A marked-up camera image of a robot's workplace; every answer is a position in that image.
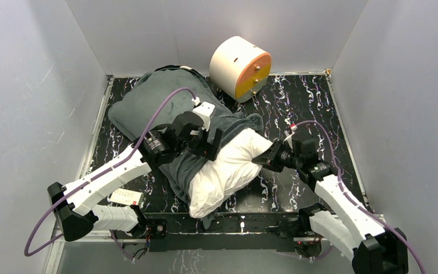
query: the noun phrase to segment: white cylinder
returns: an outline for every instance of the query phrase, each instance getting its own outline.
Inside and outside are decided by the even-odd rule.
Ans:
[[[209,65],[211,80],[240,103],[260,91],[270,70],[271,55],[239,36],[222,43]]]

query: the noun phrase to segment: gray blanket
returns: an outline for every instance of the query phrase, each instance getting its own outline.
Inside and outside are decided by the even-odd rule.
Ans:
[[[150,117],[165,97],[180,87],[191,88],[202,102],[216,106],[211,118],[209,142],[212,142],[218,128],[224,131],[221,146],[226,145],[245,128],[252,128],[257,132],[263,130],[260,115],[251,114],[246,117],[241,112],[233,114],[216,99],[199,73],[178,66],[167,66],[146,73],[122,101],[113,104],[108,111],[108,117],[128,139],[134,140],[142,134]],[[172,123],[178,114],[191,111],[191,98],[187,91],[174,96],[158,115],[152,127]],[[204,158],[186,152],[171,164],[162,165],[159,169],[169,180],[177,197],[190,204],[188,195],[190,181],[206,161]],[[209,228],[213,217],[214,214],[211,214],[202,218],[206,229]]]

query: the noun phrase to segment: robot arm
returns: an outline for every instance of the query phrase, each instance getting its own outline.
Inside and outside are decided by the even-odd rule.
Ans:
[[[286,144],[276,139],[253,163],[281,172],[284,167],[297,170],[305,182],[341,221],[317,203],[299,211],[298,225],[327,238],[351,263],[358,274],[407,273],[407,247],[369,215],[359,210],[363,205],[337,178],[337,170],[320,160],[314,139],[293,133]]]
[[[120,155],[94,172],[64,186],[54,183],[48,187],[51,203],[54,204],[84,182],[90,182],[54,210],[66,241],[78,240],[92,230],[103,229],[121,230],[140,236],[147,229],[148,220],[138,204],[110,207],[97,205],[98,202],[132,179],[172,162],[183,151],[212,161],[216,159],[222,131],[216,130],[212,144],[207,142],[214,105],[199,103],[198,98],[193,102],[196,106],[192,112],[186,111],[178,115],[172,124],[150,130],[141,144],[134,141]],[[132,153],[136,145],[139,146],[138,150]],[[127,157],[126,162],[118,165]],[[111,171],[97,177],[108,169]]]

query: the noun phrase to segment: table surface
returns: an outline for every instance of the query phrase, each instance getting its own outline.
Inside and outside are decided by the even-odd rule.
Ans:
[[[107,102],[106,111],[123,99],[139,78],[117,78]],[[284,131],[292,123],[316,120],[321,123],[332,140],[335,156],[342,169],[342,179],[352,193],[363,201],[360,185],[351,156],[343,135],[337,111],[325,75],[271,75],[262,91],[252,100],[237,103],[211,83],[217,98],[232,112],[262,115],[265,125],[264,136],[270,140],[284,138]],[[300,126],[299,131],[309,132],[319,144],[319,155],[332,160],[328,141],[319,128],[313,124]],[[130,143],[108,119],[102,121],[89,171],[118,156]],[[167,179],[160,172],[141,176],[127,183],[123,188],[140,191],[145,195],[144,212],[182,213],[188,206],[179,200],[170,188]],[[297,212],[303,207],[320,201],[307,185],[300,181],[296,171],[285,168],[281,173],[264,171],[245,188],[232,195],[218,210],[219,213],[287,213]]]

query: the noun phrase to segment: purple cable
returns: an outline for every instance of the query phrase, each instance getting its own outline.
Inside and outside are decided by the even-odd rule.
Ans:
[[[118,247],[121,249],[121,252],[123,253],[123,255],[125,255],[125,257],[129,258],[130,260],[134,260],[133,255],[130,255],[130,253],[128,253],[122,246],[121,244],[118,242],[118,240],[115,237],[115,234],[113,233],[112,230],[110,230],[110,235],[112,237],[112,239],[116,242],[116,244],[118,245]]]
[[[321,254],[320,256],[318,256],[318,257],[315,257],[315,260],[319,260],[319,259],[323,259],[323,258],[325,258],[328,254],[330,254],[330,252],[333,250],[333,246],[331,245],[330,247],[329,247],[329,249],[327,249],[327,251],[325,251],[325,253],[323,253],[323,254]]]
[[[338,170],[338,175],[337,175],[337,177],[338,177],[338,186],[340,187],[340,190],[343,192],[343,196],[345,196],[345,198],[347,198],[347,200],[350,203],[352,203],[354,206],[356,206],[360,211],[362,211],[363,213],[368,215],[370,218],[372,218],[375,221],[377,221],[377,223],[379,223],[384,228],[389,230],[392,234],[394,234],[409,249],[409,251],[411,252],[412,256],[416,260],[417,265],[419,266],[420,272],[422,274],[426,274],[424,265],[420,261],[420,256],[414,250],[413,246],[408,241],[406,241],[406,239],[404,237],[402,237],[401,234],[399,234],[397,231],[395,231],[395,229],[393,227],[388,225],[386,222],[380,220],[377,216],[375,216],[375,214],[372,214],[368,210],[366,210],[365,208],[359,206],[359,204],[357,204],[356,201],[354,201],[346,192],[344,192],[344,184],[342,182],[341,169],[338,166],[338,164],[336,163],[336,157],[335,157],[335,154],[333,152],[333,144],[331,142],[330,136],[328,135],[328,132],[325,130],[325,128],[320,123],[318,123],[317,121],[314,121],[314,120],[303,121],[303,122],[300,122],[300,123],[296,124],[296,126],[300,126],[302,124],[308,124],[308,123],[316,124],[323,131],[323,133],[325,134],[325,136],[326,136],[326,138],[328,140],[328,144],[330,145],[330,152],[331,152],[333,166]]]
[[[162,108],[165,107],[165,105],[167,104],[167,102],[169,102],[169,100],[176,95],[177,93],[187,90],[190,92],[190,94],[192,94],[192,97],[195,99],[196,98],[196,94],[188,87],[181,87],[178,88],[177,90],[174,90],[171,94],[169,94],[169,96],[167,96],[167,98],[162,102],[162,104],[160,104],[160,106],[157,108],[157,110],[155,111],[155,113],[152,115],[152,117],[150,118],[150,121],[148,121],[147,126],[145,127],[144,131],[142,132],[142,135],[140,135],[139,141],[137,142],[137,145],[134,146],[132,152],[130,152],[130,154],[125,157],[125,159],[123,159],[122,161],[116,163],[115,165],[113,165],[113,168],[117,168],[119,166],[121,166],[123,163],[125,163],[126,161],[130,160],[130,158],[132,157],[132,155],[135,153],[135,151],[137,151],[137,149],[139,148],[139,145],[142,143],[143,139],[145,138],[146,133],[150,130],[150,128],[152,127],[152,123],[153,121],[155,121],[155,119],[157,118],[157,116],[159,115],[160,111],[162,110]],[[58,206],[60,205],[62,202],[64,202],[66,199],[68,199],[71,195],[77,193],[79,190],[81,190],[83,187],[85,187],[87,184],[89,184],[91,181],[94,181],[100,177],[102,177],[103,175],[109,173],[110,171],[112,171],[112,168],[107,168],[106,170],[98,173],[97,175],[93,176],[89,181],[84,182],[83,184],[81,184],[79,187],[73,189],[72,191],[70,191],[68,194],[64,195],[63,197],[61,197],[58,201],[56,201],[56,203],[54,203],[45,213],[44,215],[39,219],[38,223],[36,223],[36,225],[33,228],[33,231],[31,231],[31,235],[29,236],[29,238],[27,239],[26,242],[26,246],[24,249],[24,255],[26,257],[32,256],[36,253],[38,253],[39,251],[41,251],[43,248],[47,247],[48,245],[50,245],[52,242],[58,240],[61,236],[63,236],[63,234],[61,233],[58,236],[53,237],[51,240],[47,241],[45,244],[41,245],[40,247],[38,247],[36,250],[29,252],[29,248],[31,245],[31,242],[33,241],[34,236],[36,235],[36,232],[38,231],[39,227],[41,226],[41,224],[43,224],[44,220],[46,219],[46,217],[48,217],[48,215],[50,213],[52,213],[52,211]]]

